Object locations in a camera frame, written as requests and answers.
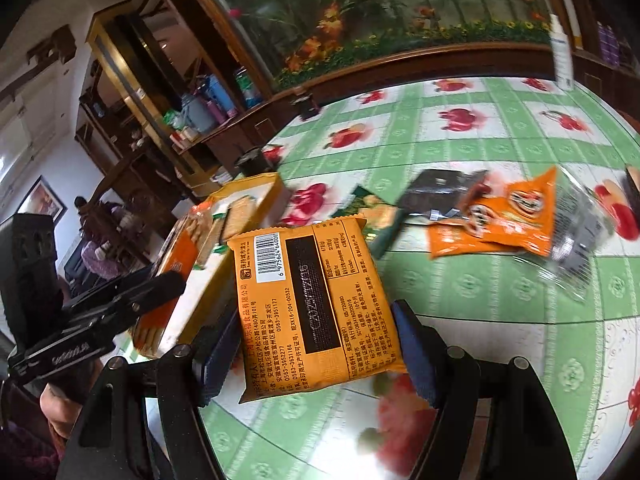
human hand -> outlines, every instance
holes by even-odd
[[[94,362],[94,373],[90,378],[91,386],[93,386],[101,371],[102,364],[96,360]],[[68,439],[71,436],[76,420],[78,420],[82,406],[67,399],[64,393],[55,386],[47,384],[40,396],[40,409],[44,416],[47,417],[53,430],[62,438]]]

blue bottle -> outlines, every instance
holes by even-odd
[[[238,109],[234,105],[229,94],[226,93],[225,88],[222,86],[218,78],[214,75],[209,76],[209,82],[207,84],[207,93],[211,98],[214,98],[220,103],[220,106],[224,109],[228,117],[235,117],[238,114]]]

dark green package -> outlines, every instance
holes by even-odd
[[[361,214],[367,219],[362,234],[367,241],[369,252],[374,258],[381,258],[386,248],[396,237],[402,225],[402,210],[382,202],[380,197],[361,186],[356,187],[334,214],[348,216]]]

snack package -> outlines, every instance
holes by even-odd
[[[556,167],[533,180],[511,182],[504,196],[473,200],[465,228],[485,242],[548,256],[556,210]]]
[[[487,173],[486,170],[472,174],[424,170],[409,184],[398,200],[398,207],[411,217],[418,216],[417,222],[408,223],[462,225],[468,204],[487,190],[483,185]]]
[[[470,235],[464,228],[457,226],[431,225],[427,227],[427,237],[432,260],[439,256],[453,256],[454,254],[508,253],[516,250],[514,247],[485,242]]]
[[[553,280],[572,298],[584,301],[592,282],[592,257],[614,229],[591,192],[565,168],[558,174],[554,224],[548,258],[528,254],[517,260],[535,265],[542,279]]]
[[[229,240],[246,374],[240,402],[406,370],[365,223],[350,216]]]
[[[210,219],[202,214],[207,207],[207,202],[194,206],[187,216],[176,222],[160,249],[153,274],[177,270],[185,280],[188,278],[210,229]],[[133,329],[133,345],[142,355],[158,346],[162,337],[159,327],[167,324],[177,303],[175,298],[138,319]]]
[[[333,214],[334,218],[359,214],[367,220],[362,230],[371,256],[381,258],[402,225],[404,213],[396,206],[357,186]]]
[[[203,325],[217,322],[236,294],[226,238],[273,225],[289,198],[277,173],[263,173],[225,184],[176,223],[154,272],[179,266],[186,288],[180,298],[138,320],[133,339],[141,355],[159,358],[176,344],[191,343]]]

black label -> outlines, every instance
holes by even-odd
[[[286,245],[305,352],[313,354],[340,347],[334,313],[316,251],[316,239],[313,236],[290,238]]]

